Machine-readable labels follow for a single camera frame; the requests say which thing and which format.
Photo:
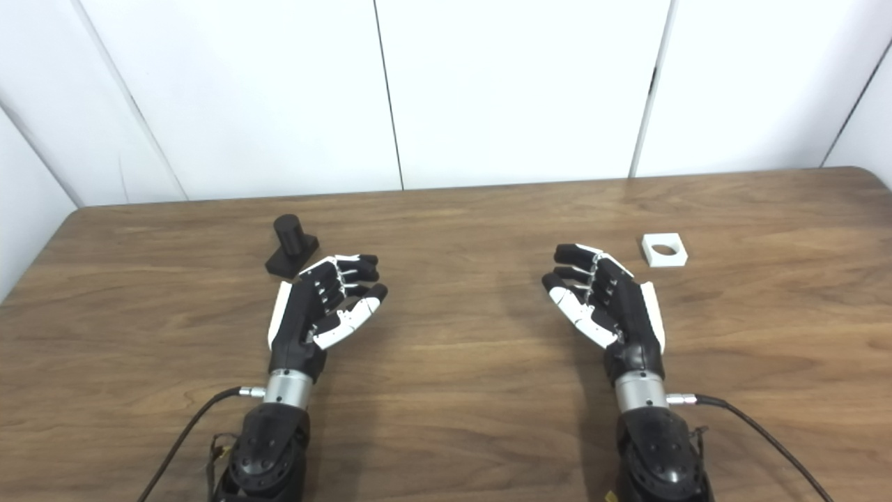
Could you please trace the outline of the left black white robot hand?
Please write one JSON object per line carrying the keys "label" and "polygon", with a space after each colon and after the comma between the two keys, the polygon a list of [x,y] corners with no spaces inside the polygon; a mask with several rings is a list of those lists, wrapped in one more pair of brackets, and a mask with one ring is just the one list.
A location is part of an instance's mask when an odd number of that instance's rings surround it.
{"label": "left black white robot hand", "polygon": [[272,312],[265,403],[307,410],[328,350],[356,333],[383,304],[378,257],[329,255],[282,282]]}

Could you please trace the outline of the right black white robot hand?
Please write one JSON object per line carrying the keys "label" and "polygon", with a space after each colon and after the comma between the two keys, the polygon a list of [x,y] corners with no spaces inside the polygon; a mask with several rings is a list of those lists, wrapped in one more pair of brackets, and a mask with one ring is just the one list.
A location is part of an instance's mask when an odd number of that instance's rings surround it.
{"label": "right black white robot hand", "polygon": [[553,258],[557,266],[542,284],[574,328],[602,349],[621,413],[668,408],[666,334],[654,285],[638,283],[602,249],[563,243]]}

